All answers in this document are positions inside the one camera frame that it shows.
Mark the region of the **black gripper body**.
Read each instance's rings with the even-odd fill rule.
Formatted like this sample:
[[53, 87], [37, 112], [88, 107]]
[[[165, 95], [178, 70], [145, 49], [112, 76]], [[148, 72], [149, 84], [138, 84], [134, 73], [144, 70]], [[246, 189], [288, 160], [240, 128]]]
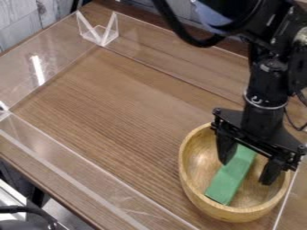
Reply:
[[216, 134], [232, 137], [237, 145], [252, 149], [266, 158], [284, 162], [282, 171], [296, 171], [307, 149], [301, 141], [286, 131], [282, 119], [284, 108], [260, 108], [249, 102], [241, 111], [214, 108], [210, 129]]

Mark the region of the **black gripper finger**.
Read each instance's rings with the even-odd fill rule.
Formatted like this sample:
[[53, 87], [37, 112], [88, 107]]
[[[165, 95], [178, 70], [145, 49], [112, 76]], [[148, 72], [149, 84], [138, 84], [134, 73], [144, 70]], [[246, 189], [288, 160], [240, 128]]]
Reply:
[[236, 153], [237, 142], [232, 137], [228, 137], [222, 134], [217, 134], [216, 143], [218, 160], [222, 164], [226, 164]]
[[277, 176], [280, 175], [282, 169], [284, 169], [284, 162], [280, 161], [277, 158], [269, 159], [262, 168], [262, 171], [258, 177], [258, 182], [262, 185], [269, 186], [277, 179]]

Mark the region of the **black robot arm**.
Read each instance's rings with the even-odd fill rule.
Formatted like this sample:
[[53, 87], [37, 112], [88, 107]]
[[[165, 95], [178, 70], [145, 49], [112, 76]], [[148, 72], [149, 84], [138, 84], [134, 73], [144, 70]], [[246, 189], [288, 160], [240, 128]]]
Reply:
[[240, 111], [213, 109], [218, 160], [226, 164], [237, 145], [266, 157], [258, 181], [272, 184], [296, 170], [307, 147], [282, 126], [289, 97], [307, 106], [307, 10], [294, 0], [194, 0], [200, 22], [221, 36], [249, 44], [250, 77]]

